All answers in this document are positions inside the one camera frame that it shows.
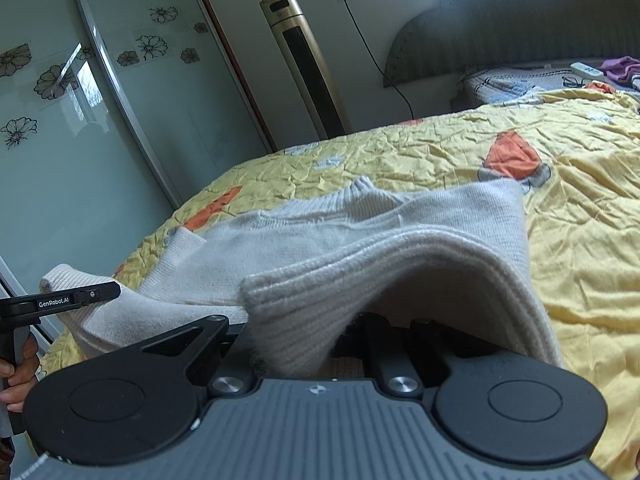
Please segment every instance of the sliding wardrobe door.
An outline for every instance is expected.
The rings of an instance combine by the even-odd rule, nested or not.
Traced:
[[[60,263],[111,275],[172,213],[75,0],[0,0],[0,278],[38,291]]]
[[[199,0],[84,0],[114,78],[182,201],[268,152]]]

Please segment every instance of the wrinkled fabric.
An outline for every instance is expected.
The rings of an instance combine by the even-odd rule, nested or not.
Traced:
[[[136,289],[175,228],[237,187],[233,198],[198,216],[196,232],[289,198],[339,190],[361,174],[391,191],[474,182],[498,134],[515,132],[535,150],[539,168],[546,164],[550,170],[541,186],[523,189],[532,284],[551,317],[566,368],[595,384],[607,401],[609,420],[592,460],[614,480],[631,480],[640,448],[638,102],[624,92],[585,89],[540,95],[542,105],[486,105],[240,164],[142,240],[116,278]],[[526,153],[519,150],[518,158]],[[507,168],[501,158],[500,169]],[[65,332],[42,366],[51,373],[79,358]]]
[[[609,79],[615,83],[631,86],[631,78],[634,74],[640,74],[640,61],[625,56],[619,59],[607,59],[601,66]]]

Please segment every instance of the orange pattern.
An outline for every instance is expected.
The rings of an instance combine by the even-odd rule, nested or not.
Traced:
[[[201,227],[204,227],[207,221],[209,221],[209,218],[211,218],[211,215],[221,212],[223,207],[228,205],[233,200],[233,198],[238,193],[240,193],[241,189],[242,189],[242,186],[232,187],[224,195],[215,199],[205,208],[201,209],[195,215],[189,218],[184,223],[184,226],[190,231],[195,231],[196,229],[200,229]]]
[[[417,126],[418,124],[420,124],[423,121],[424,121],[424,119],[409,119],[408,121],[404,121],[402,123],[398,123],[398,126]]]
[[[601,81],[591,81],[585,88],[589,90],[599,90],[603,94],[615,94],[616,89],[613,86]]]
[[[498,134],[482,165],[502,176],[521,180],[532,175],[541,162],[526,140],[508,130]]]

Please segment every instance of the bed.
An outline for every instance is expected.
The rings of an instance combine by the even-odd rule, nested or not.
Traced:
[[[548,60],[640,58],[640,0],[439,0],[398,32],[385,86]]]
[[[501,66],[471,70],[460,79],[464,99],[462,108],[509,102],[534,103],[539,101],[536,94],[540,91],[587,86],[591,80],[577,76],[571,70],[570,65],[574,61],[580,60],[548,62],[543,67]],[[602,61],[588,60],[586,63],[598,67]],[[640,92],[633,88],[621,86],[610,80],[607,84],[618,91],[626,91],[640,97]]]
[[[474,110],[386,126],[251,160],[191,198],[117,269],[135,289],[178,225],[216,222],[367,175],[388,190],[439,189],[496,176],[522,184],[532,282],[566,367],[603,393],[609,421],[593,460],[630,480],[640,448],[640,116],[628,94],[561,89],[530,107]],[[68,332],[42,360],[83,359]]]

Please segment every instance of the power cord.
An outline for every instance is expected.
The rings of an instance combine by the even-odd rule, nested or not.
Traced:
[[[382,74],[382,77],[385,78],[385,80],[396,90],[396,92],[398,92],[400,94],[400,97],[402,99],[404,99],[404,102],[409,107],[409,112],[411,113],[411,118],[412,118],[412,120],[414,120],[415,119],[414,109],[411,108],[411,103],[408,101],[408,99],[406,97],[404,97],[404,94],[401,91],[399,91],[398,87],[394,84],[394,82],[391,81],[391,79],[389,79],[386,76],[386,74],[382,71],[382,69],[378,65],[378,62],[376,61],[376,58],[373,57],[373,54],[371,53],[371,49],[369,48],[369,45],[367,44],[367,40],[364,39],[364,36],[362,35],[362,33],[360,31],[360,27],[358,27],[358,22],[356,22],[356,19],[353,17],[353,13],[351,12],[351,9],[349,7],[349,4],[347,3],[347,0],[343,0],[343,1],[344,1],[344,5],[347,7],[347,10],[349,11],[349,15],[351,16],[351,20],[353,21],[353,25],[355,25],[356,30],[358,31],[358,34],[360,35],[360,39],[362,40],[362,43],[364,43],[364,46],[367,48],[367,52],[371,56],[371,60],[373,61],[373,64],[378,69],[378,72],[380,72]]]

